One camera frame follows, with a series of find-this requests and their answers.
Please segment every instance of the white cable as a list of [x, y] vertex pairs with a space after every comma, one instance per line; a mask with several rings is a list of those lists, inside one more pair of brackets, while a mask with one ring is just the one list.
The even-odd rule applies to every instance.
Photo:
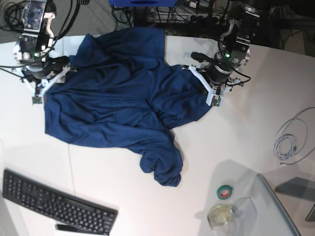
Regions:
[[[307, 140], [307, 137], [308, 137], [308, 127], [306, 125], [306, 123], [301, 120], [301, 119], [298, 119], [297, 117], [299, 115], [301, 115], [302, 113], [304, 113], [305, 111], [307, 110], [310, 110], [310, 109], [315, 109], [315, 107], [309, 107], [307, 109], [304, 109], [303, 111], [299, 112], [294, 118], [288, 120], [286, 123], [284, 123], [284, 125], [278, 130], [278, 132], [276, 133], [276, 136], [275, 136], [275, 139], [274, 139], [274, 154], [275, 156], [280, 160], [280, 161], [287, 161], [289, 159], [291, 159], [292, 157], [294, 157], [295, 155], [297, 155], [305, 146], [305, 143], [306, 143], [306, 140]], [[297, 138], [293, 135], [293, 134], [284, 134], [286, 132], [286, 130], [290, 127], [290, 125], [295, 122], [295, 121], [299, 121], [301, 123], [304, 124], [305, 126], [305, 129], [306, 129], [306, 137], [305, 137], [305, 141], [302, 145], [302, 147], [299, 149], [298, 147], [298, 141], [297, 141]], [[281, 132], [281, 130], [283, 130], [282, 134], [280, 135], [280, 137], [277, 139], [277, 136], [278, 134]], [[281, 145], [285, 142], [285, 141], [289, 141], [289, 144], [290, 144], [290, 148], [289, 148], [289, 151], [287, 152], [284, 152], [282, 149], [281, 149]], [[313, 151], [315, 150], [315, 148], [313, 148], [308, 154], [306, 154], [303, 158], [301, 158], [300, 160], [298, 161], [295, 161], [293, 163], [290, 163], [290, 164], [286, 164], [284, 162], [281, 162], [280, 164], [281, 165], [284, 165], [284, 166], [289, 166], [289, 165], [294, 165], [300, 161], [302, 161], [303, 159], [305, 159], [307, 156], [309, 156]]]

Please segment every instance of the electronic equipment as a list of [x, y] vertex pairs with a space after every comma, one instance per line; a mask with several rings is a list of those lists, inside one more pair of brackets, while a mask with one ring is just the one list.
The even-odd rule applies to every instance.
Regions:
[[[80, 2], [82, 1], [77, 0], [77, 6], [80, 5]], [[111, 2], [115, 6], [139, 5], [145, 6], [145, 9], [147, 6], [174, 6], [176, 4], [175, 0], [111, 0]], [[214, 0], [210, 0], [209, 9], [213, 8], [213, 4]], [[207, 103], [209, 106], [221, 106], [224, 95], [228, 91], [231, 91], [234, 86], [244, 86], [246, 82], [250, 81], [251, 77], [242, 74], [239, 70], [250, 59], [250, 44], [261, 15], [268, 13], [271, 7], [272, 0], [238, 1], [229, 11], [227, 21], [224, 17], [220, 21], [220, 25], [226, 31], [221, 33], [218, 51], [214, 58], [211, 59], [203, 53], [191, 55], [196, 61], [207, 62], [208, 65], [203, 68], [183, 65], [183, 69], [189, 69], [208, 91]], [[33, 104], [43, 103], [46, 91], [54, 83], [63, 83], [66, 73], [75, 71], [75, 68], [68, 64], [67, 57], [52, 59], [48, 55], [60, 38], [60, 34], [55, 37], [50, 27], [55, 17], [56, 7], [52, 0], [31, 0], [23, 13], [25, 29], [14, 51], [15, 59], [20, 65], [0, 66], [2, 68], [18, 67], [21, 70], [24, 75], [23, 82], [31, 90]], [[209, 21], [209, 27], [211, 27], [214, 24], [214, 22], [211, 23], [212, 16], [209, 17]], [[247, 80], [231, 78], [233, 72]], [[31, 86], [31, 82], [35, 82], [34, 88]]]
[[109, 235], [118, 212], [62, 193], [9, 170], [4, 171], [3, 197], [77, 230]]

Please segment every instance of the navy blue shirt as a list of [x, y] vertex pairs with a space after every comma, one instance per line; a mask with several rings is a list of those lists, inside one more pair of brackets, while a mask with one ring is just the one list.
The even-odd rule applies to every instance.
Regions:
[[45, 104], [46, 134], [74, 145], [128, 148], [164, 186], [177, 186], [183, 161], [170, 129], [210, 107], [190, 71], [164, 62], [164, 31], [131, 28], [87, 35]]

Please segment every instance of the green tape roll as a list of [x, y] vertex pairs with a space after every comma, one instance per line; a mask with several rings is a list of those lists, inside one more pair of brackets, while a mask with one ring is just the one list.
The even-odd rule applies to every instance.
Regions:
[[231, 197], [233, 192], [233, 188], [229, 185], [224, 185], [221, 186], [218, 190], [217, 190], [217, 196], [219, 199], [221, 200], [226, 200], [229, 197]]

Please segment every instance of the white table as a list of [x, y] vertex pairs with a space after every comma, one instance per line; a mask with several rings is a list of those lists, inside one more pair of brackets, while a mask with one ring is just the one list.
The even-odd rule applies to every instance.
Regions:
[[[82, 39], [65, 38], [61, 45], [64, 54], [74, 54]], [[216, 45], [208, 39], [168, 36], [166, 61], [170, 65], [198, 65], [190, 58], [191, 52], [213, 56]], [[12, 44], [0, 46], [6, 55], [10, 55], [9, 46]], [[13, 64], [3, 59], [0, 62]], [[221, 185], [230, 184], [235, 188], [233, 198], [227, 201], [231, 202], [248, 194], [257, 173], [265, 173], [272, 186], [296, 176], [314, 178], [311, 176], [315, 171], [314, 154], [298, 165], [282, 167], [272, 149], [274, 135], [280, 126], [302, 109], [314, 105], [314, 66], [315, 58], [252, 46], [250, 63], [244, 68], [252, 81], [228, 93], [222, 108], [213, 108], [199, 122], [173, 130], [185, 159], [182, 181], [177, 188], [160, 186], [153, 175], [140, 169], [140, 155], [126, 149], [70, 145], [67, 153], [66, 144], [43, 134], [42, 109], [30, 106], [27, 89], [13, 76], [5, 75], [0, 87], [0, 96], [6, 101], [0, 104], [1, 138], [5, 146], [30, 147], [40, 142], [60, 153], [55, 155], [48, 151], [31, 155], [33, 160], [43, 162], [42, 168], [26, 165], [22, 162], [25, 157], [16, 154], [13, 155], [16, 161], [5, 158], [5, 166], [60, 190], [73, 191], [78, 197], [116, 208], [119, 216], [111, 236], [212, 235], [206, 215], [219, 203], [216, 191]], [[314, 116], [313, 112], [308, 117], [312, 120]], [[17, 128], [17, 124], [26, 127]], [[314, 138], [315, 131], [306, 148], [312, 147]], [[54, 175], [54, 168], [62, 168], [64, 174]], [[305, 211], [311, 210], [313, 203], [280, 197], [301, 234], [314, 235], [315, 224], [304, 222], [308, 213]], [[35, 217], [33, 212], [25, 209], [23, 212]], [[36, 217], [45, 223], [49, 221], [42, 216]], [[31, 236], [42, 235], [43, 231], [36, 233], [35, 227], [28, 226], [30, 223], [25, 221]], [[70, 234], [51, 229], [46, 235]]]

